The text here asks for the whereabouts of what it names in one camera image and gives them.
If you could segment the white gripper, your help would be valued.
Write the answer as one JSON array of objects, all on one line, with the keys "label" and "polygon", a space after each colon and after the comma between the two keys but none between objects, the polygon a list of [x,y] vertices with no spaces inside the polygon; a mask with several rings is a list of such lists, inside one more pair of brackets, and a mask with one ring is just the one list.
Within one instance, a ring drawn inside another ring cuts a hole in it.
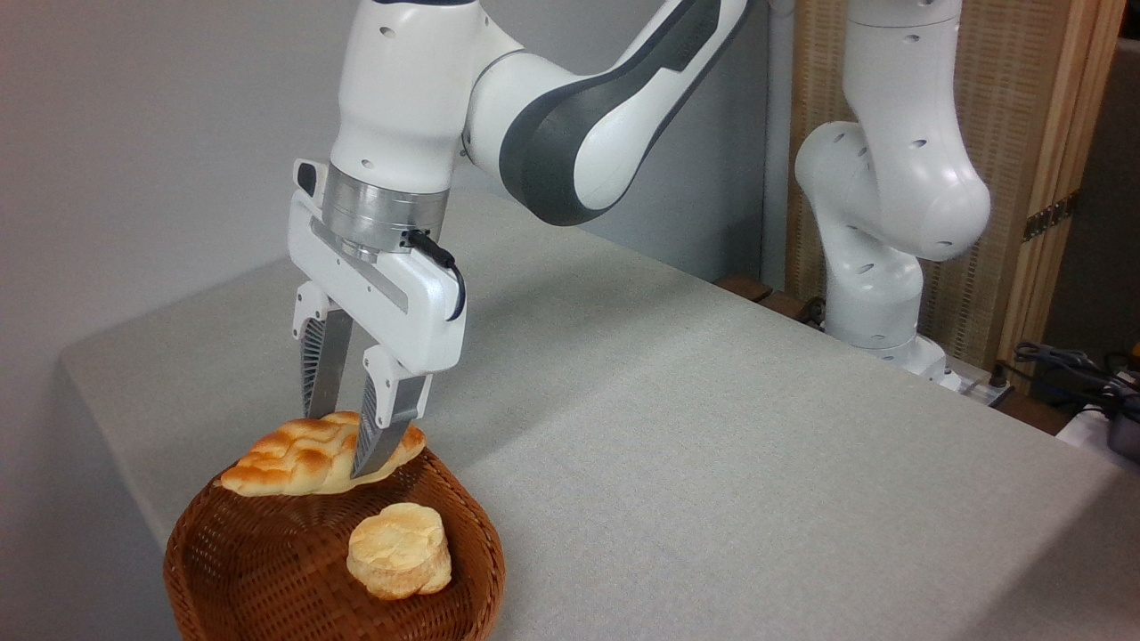
[{"label": "white gripper", "polygon": [[357,479],[386,464],[422,417],[431,374],[461,358],[459,283],[408,240],[412,232],[438,240],[449,194],[386,190],[309,159],[298,159],[293,175],[290,259],[312,279],[298,289],[292,326],[306,417],[337,409],[355,323],[378,341],[363,354]]}]

